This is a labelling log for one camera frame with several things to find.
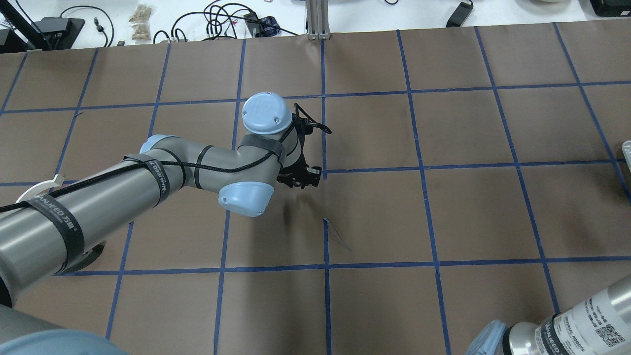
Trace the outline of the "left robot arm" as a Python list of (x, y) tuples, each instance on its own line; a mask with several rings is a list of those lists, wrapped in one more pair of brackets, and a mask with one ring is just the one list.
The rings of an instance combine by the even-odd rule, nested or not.
[(42, 182), (33, 194), (1, 208), (1, 353), (3, 355), (121, 355), (94, 333), (63, 328), (19, 312), (18, 297), (47, 277), (92, 263), (106, 238), (183, 188), (218, 194), (224, 209), (262, 215), (275, 182), (318, 186), (322, 168), (309, 166), (306, 135), (331, 129), (299, 104), (290, 109), (273, 92), (247, 99), (246, 130), (234, 150), (174, 135), (149, 137), (137, 154), (58, 190)]

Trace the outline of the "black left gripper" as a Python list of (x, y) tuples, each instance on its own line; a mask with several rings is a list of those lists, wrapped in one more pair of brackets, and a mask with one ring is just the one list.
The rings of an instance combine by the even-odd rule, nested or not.
[(277, 182), (285, 184), (289, 188), (317, 187), (320, 184), (324, 169), (322, 166), (307, 164), (303, 153), (306, 136), (313, 134), (315, 129), (322, 130), (326, 134), (331, 134), (332, 130), (308, 114), (293, 114), (293, 119), (292, 134), (296, 141), (294, 147), (287, 153), (285, 162), (278, 173)]

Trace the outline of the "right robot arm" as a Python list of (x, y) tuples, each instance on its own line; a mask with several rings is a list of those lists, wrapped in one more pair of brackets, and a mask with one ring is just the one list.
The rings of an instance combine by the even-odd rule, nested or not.
[(631, 277), (626, 276), (539, 325), (489, 323), (467, 355), (629, 355)]

